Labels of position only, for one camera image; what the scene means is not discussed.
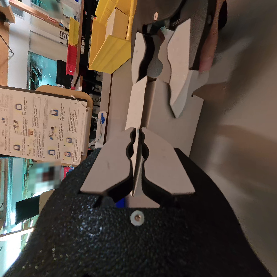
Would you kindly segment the white cardboard box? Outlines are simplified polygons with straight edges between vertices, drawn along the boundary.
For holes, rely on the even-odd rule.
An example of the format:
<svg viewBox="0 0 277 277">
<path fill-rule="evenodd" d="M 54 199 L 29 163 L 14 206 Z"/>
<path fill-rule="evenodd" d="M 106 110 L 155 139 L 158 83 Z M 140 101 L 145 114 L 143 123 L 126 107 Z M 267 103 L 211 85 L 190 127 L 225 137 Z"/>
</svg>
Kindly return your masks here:
<svg viewBox="0 0 277 277">
<path fill-rule="evenodd" d="M 169 105 L 169 84 L 157 78 L 144 77 L 132 87 L 126 120 L 126 129 L 136 128 L 134 154 L 131 158 L 134 172 L 134 188 L 131 196 L 142 195 L 142 162 L 139 146 L 139 129 L 146 127 L 172 147 L 189 156 L 204 100 L 190 96 L 180 117 L 175 118 Z"/>
</svg>

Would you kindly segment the stack of red bins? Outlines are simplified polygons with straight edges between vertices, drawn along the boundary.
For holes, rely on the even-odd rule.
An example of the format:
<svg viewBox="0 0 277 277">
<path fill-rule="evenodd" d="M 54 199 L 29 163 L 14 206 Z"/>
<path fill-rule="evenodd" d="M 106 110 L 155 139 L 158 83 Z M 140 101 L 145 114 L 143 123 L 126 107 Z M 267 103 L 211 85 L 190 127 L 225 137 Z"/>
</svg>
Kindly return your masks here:
<svg viewBox="0 0 277 277">
<path fill-rule="evenodd" d="M 66 74 L 73 76 L 76 69 L 77 47 L 68 44 Z"/>
</svg>

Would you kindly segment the white clamp with blue lever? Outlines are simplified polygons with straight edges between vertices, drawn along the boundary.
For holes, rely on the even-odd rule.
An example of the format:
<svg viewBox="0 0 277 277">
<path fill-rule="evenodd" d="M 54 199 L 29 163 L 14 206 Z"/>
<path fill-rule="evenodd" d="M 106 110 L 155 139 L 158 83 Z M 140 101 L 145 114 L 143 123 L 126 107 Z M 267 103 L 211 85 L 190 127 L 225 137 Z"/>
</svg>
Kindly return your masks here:
<svg viewBox="0 0 277 277">
<path fill-rule="evenodd" d="M 97 118 L 97 128 L 95 137 L 95 148 L 102 148 L 105 140 L 105 131 L 107 124 L 107 112 L 100 111 Z"/>
</svg>

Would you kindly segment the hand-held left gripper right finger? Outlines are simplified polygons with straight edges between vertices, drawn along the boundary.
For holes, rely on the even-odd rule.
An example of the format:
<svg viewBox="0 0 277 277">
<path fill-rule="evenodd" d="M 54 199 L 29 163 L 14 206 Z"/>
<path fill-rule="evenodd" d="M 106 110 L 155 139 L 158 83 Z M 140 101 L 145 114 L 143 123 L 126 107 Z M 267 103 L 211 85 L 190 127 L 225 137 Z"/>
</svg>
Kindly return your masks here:
<svg viewBox="0 0 277 277">
<path fill-rule="evenodd" d="M 178 197 L 194 194 L 173 146 L 145 127 L 140 129 L 140 139 L 143 193 L 160 206 L 177 206 Z"/>
</svg>

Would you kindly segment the stack of yellow bins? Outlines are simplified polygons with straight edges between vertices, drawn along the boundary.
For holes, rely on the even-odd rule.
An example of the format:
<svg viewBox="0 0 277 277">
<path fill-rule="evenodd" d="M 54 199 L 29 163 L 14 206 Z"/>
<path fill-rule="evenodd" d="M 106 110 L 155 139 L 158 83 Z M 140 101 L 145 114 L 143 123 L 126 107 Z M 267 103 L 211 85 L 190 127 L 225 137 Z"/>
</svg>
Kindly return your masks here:
<svg viewBox="0 0 277 277">
<path fill-rule="evenodd" d="M 79 35 L 79 22 L 70 17 L 68 44 L 77 47 Z"/>
</svg>

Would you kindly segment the pale cardboard carton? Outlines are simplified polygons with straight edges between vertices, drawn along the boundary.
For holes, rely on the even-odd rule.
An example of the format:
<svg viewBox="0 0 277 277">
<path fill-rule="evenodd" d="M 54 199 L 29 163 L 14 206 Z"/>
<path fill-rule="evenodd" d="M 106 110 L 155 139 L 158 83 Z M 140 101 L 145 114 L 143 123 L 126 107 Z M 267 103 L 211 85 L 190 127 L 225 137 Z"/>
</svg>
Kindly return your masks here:
<svg viewBox="0 0 277 277">
<path fill-rule="evenodd" d="M 112 35 L 116 38 L 125 40 L 129 16 L 123 13 L 120 9 L 115 8 L 107 20 L 105 39 Z"/>
</svg>

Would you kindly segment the printed instruction sheet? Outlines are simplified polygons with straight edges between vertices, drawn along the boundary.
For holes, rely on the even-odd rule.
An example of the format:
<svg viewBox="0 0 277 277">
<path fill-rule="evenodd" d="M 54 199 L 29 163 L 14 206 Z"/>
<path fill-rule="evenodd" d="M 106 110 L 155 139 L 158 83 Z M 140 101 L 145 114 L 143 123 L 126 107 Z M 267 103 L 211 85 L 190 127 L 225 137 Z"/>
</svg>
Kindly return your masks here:
<svg viewBox="0 0 277 277">
<path fill-rule="evenodd" d="M 1 157 L 80 164 L 87 101 L 1 86 Z"/>
</svg>

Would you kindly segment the person's right hand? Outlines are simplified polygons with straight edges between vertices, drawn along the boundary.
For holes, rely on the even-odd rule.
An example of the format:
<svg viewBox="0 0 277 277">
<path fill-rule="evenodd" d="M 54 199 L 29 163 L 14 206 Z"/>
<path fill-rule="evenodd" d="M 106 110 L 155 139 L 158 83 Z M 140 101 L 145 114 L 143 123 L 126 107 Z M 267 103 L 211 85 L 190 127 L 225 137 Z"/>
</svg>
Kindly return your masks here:
<svg viewBox="0 0 277 277">
<path fill-rule="evenodd" d="M 218 29 L 211 30 L 205 43 L 203 45 L 201 54 L 200 54 L 200 63 L 198 72 L 204 73 L 211 69 L 213 64 L 213 59 L 218 43 Z"/>
</svg>

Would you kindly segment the black flat panel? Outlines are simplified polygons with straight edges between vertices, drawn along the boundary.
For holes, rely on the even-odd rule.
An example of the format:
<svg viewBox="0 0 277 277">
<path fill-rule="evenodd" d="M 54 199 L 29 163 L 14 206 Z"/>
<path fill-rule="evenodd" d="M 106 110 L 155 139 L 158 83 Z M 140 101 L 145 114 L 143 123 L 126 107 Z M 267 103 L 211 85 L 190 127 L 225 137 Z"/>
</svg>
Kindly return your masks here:
<svg viewBox="0 0 277 277">
<path fill-rule="evenodd" d="M 30 219 L 39 214 L 40 195 L 15 203 L 15 224 Z"/>
</svg>

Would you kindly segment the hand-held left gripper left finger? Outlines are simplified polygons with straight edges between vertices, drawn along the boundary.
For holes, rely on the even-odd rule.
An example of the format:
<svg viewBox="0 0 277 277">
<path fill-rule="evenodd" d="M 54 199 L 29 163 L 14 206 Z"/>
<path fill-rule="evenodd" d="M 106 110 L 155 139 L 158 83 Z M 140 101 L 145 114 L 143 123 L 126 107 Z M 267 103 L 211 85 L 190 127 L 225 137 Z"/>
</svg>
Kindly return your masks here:
<svg viewBox="0 0 277 277">
<path fill-rule="evenodd" d="M 114 202 L 133 190 L 133 164 L 136 129 L 130 127 L 101 148 L 80 192 L 110 197 Z"/>
</svg>

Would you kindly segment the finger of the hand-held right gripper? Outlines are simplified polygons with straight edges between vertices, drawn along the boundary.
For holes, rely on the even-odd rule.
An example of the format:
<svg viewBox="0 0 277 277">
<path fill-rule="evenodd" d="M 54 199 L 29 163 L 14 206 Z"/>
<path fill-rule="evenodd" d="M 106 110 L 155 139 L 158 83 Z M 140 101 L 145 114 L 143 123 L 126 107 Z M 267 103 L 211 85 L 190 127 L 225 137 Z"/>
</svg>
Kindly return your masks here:
<svg viewBox="0 0 277 277">
<path fill-rule="evenodd" d="M 175 118 L 182 115 L 192 96 L 194 71 L 189 69 L 191 19 L 181 23 L 175 31 L 164 29 L 164 41 L 158 58 L 163 69 L 159 78 L 168 83 L 169 105 Z"/>
<path fill-rule="evenodd" d="M 132 83 L 147 76 L 147 70 L 154 56 L 155 45 L 152 36 L 136 33 L 133 58 L 131 62 Z"/>
</svg>

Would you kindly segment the rounded wooden board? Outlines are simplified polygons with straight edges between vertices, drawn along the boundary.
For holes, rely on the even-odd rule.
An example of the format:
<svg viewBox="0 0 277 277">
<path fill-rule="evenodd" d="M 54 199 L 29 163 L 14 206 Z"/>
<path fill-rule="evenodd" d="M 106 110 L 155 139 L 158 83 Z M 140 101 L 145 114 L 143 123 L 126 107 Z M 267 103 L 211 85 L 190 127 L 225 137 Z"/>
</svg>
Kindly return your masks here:
<svg viewBox="0 0 277 277">
<path fill-rule="evenodd" d="M 83 144 L 82 144 L 82 155 L 80 156 L 80 162 L 83 162 L 88 155 L 88 143 L 89 143 L 89 134 L 91 128 L 91 120 L 92 120 L 92 109 L 93 109 L 93 100 L 91 97 L 82 91 L 75 91 L 66 88 L 60 88 L 57 86 L 49 86 L 49 85 L 42 85 L 36 89 L 37 93 L 47 93 L 57 95 L 58 97 L 68 97 L 72 98 L 74 96 L 78 100 L 86 100 L 87 101 L 87 109 L 86 112 L 86 119 L 85 119 L 85 132 L 83 135 Z"/>
</svg>

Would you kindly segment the yellow plastic bin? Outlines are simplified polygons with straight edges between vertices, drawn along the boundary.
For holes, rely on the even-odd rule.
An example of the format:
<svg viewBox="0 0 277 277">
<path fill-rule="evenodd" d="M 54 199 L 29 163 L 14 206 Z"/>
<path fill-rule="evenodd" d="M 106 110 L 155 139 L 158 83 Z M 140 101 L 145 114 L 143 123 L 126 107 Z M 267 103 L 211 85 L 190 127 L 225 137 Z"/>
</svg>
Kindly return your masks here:
<svg viewBox="0 0 277 277">
<path fill-rule="evenodd" d="M 99 0 L 95 11 L 96 21 L 106 26 L 109 17 L 116 8 L 131 18 L 136 6 L 137 0 Z"/>
<path fill-rule="evenodd" d="M 92 22 L 88 69 L 112 74 L 131 57 L 131 42 L 112 35 L 105 38 L 106 27 L 96 18 Z"/>
</svg>

